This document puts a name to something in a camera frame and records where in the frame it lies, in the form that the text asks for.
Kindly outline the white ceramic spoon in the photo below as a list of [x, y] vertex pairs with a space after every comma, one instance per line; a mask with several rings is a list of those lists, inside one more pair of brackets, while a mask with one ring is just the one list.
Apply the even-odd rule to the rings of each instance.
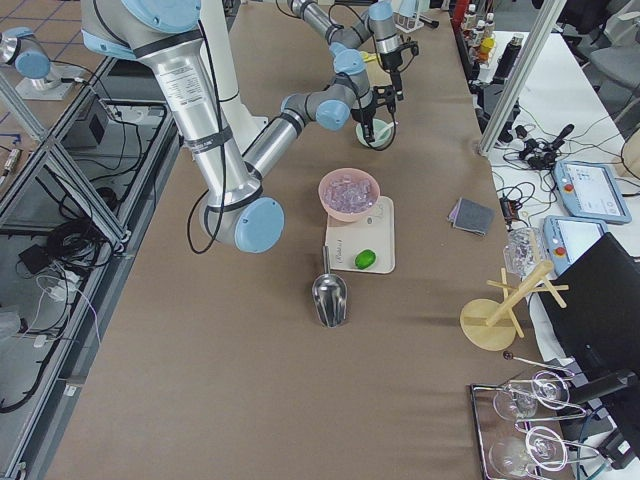
[[381, 140], [384, 137], [387, 136], [387, 133], [393, 129], [395, 127], [394, 123], [389, 123], [387, 125], [385, 125], [377, 134], [376, 134], [376, 139], [377, 140]]

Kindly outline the mint green bowl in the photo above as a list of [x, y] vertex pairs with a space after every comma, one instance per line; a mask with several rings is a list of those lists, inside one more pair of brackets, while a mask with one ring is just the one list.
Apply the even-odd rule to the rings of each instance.
[[364, 138], [364, 134], [363, 134], [363, 130], [362, 130], [362, 125], [360, 123], [356, 124], [355, 127], [355, 131], [356, 131], [356, 136], [358, 141], [360, 142], [361, 145], [365, 146], [365, 147], [375, 147], [375, 148], [381, 148], [384, 145], [386, 145], [390, 140], [391, 140], [391, 136], [393, 133], [393, 129], [391, 129], [388, 133], [387, 136], [384, 137], [381, 140], [377, 140], [376, 139], [376, 134], [385, 126], [389, 124], [388, 122], [378, 119], [378, 118], [374, 118], [373, 119], [373, 133], [374, 133], [374, 139], [367, 142]]

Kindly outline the clear ice cubes pile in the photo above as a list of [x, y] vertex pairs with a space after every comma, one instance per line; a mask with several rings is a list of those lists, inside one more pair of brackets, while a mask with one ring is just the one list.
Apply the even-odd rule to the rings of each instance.
[[343, 175], [329, 182], [321, 193], [321, 199], [333, 210], [353, 214], [371, 207], [376, 194], [369, 179], [357, 180]]

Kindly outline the pink bowl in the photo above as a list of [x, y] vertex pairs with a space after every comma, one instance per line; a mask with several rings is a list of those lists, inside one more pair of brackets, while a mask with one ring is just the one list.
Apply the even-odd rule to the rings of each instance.
[[327, 214], [341, 222], [362, 219], [375, 205], [380, 187], [369, 173], [340, 168], [327, 173], [319, 183], [318, 196]]

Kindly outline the metal ice scoop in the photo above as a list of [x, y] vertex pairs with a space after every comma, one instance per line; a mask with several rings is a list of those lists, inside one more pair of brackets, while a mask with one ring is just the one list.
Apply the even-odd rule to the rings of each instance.
[[321, 323], [335, 328], [346, 319], [348, 289], [346, 282], [331, 272], [327, 245], [323, 246], [322, 254], [323, 273], [313, 282], [312, 298]]

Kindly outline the clear plastic ice bag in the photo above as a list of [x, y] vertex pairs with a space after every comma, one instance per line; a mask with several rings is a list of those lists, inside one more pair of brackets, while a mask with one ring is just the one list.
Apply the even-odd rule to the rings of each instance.
[[507, 272], [519, 277], [526, 277], [541, 261], [549, 259], [542, 233], [535, 227], [510, 231], [503, 256]]

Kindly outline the white rabbit print tray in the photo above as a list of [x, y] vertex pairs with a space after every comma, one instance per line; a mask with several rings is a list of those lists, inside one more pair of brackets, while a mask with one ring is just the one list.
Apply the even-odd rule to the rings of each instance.
[[[394, 204], [380, 196], [362, 219], [345, 223], [328, 216], [325, 244], [329, 247], [329, 264], [334, 270], [389, 274], [395, 269]], [[364, 250], [376, 255], [365, 269], [356, 267], [355, 259]]]

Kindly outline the grey purple folded cloth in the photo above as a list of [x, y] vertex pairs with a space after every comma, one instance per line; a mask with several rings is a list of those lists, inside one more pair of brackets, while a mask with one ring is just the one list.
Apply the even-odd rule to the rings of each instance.
[[485, 236], [494, 217], [494, 209], [466, 198], [459, 198], [448, 215], [448, 221], [456, 229]]

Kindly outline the green lime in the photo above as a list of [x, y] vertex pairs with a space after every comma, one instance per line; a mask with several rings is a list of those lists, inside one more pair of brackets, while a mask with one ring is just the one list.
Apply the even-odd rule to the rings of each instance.
[[358, 270], [366, 270], [373, 266], [377, 260], [376, 253], [371, 249], [364, 249], [360, 251], [355, 259], [354, 265]]

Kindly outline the blue teach pendant upper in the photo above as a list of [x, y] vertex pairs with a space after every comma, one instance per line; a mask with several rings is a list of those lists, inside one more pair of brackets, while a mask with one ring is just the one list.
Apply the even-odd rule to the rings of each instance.
[[611, 169], [605, 164], [562, 160], [553, 177], [566, 210], [575, 217], [629, 224], [631, 213]]

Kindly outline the blue teach pendant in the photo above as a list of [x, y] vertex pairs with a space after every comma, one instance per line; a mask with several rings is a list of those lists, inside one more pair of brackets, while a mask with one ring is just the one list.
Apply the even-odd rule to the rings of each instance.
[[631, 213], [611, 169], [605, 164], [562, 160], [553, 177], [566, 210], [575, 217], [629, 224]]
[[562, 274], [607, 232], [602, 220], [547, 216], [543, 236], [555, 273]]

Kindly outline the blue teach pendant lower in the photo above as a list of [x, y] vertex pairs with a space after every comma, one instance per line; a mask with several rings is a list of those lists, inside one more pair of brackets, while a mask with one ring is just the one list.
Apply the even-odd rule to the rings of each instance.
[[602, 220], [547, 216], [543, 236], [555, 273], [562, 274], [607, 232]]

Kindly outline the wooden cup tree stand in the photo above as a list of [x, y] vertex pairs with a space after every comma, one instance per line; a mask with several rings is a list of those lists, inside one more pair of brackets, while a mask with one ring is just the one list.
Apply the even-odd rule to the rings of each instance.
[[515, 337], [524, 337], [524, 331], [514, 313], [515, 306], [532, 293], [550, 293], [560, 308], [567, 303], [560, 292], [568, 291], [566, 284], [553, 285], [548, 274], [553, 270], [553, 263], [540, 254], [537, 240], [529, 235], [532, 249], [533, 265], [526, 271], [525, 277], [517, 286], [507, 282], [507, 267], [500, 270], [501, 281], [488, 280], [487, 284], [499, 288], [503, 292], [503, 300], [475, 299], [467, 304], [460, 313], [460, 326], [467, 339], [475, 346], [487, 351], [500, 351], [509, 347]]

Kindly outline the black monitor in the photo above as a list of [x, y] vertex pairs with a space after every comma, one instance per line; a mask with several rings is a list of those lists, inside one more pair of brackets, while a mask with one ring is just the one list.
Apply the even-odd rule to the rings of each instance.
[[639, 263], [607, 233], [567, 268], [559, 307], [539, 295], [562, 350], [591, 380], [628, 369], [639, 372]]

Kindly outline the wine glass rack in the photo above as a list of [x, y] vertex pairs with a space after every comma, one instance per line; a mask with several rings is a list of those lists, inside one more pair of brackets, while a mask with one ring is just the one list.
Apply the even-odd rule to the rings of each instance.
[[566, 440], [558, 423], [588, 420], [571, 399], [574, 373], [541, 364], [529, 378], [469, 387], [484, 479], [552, 479], [568, 467], [601, 456], [580, 440]]

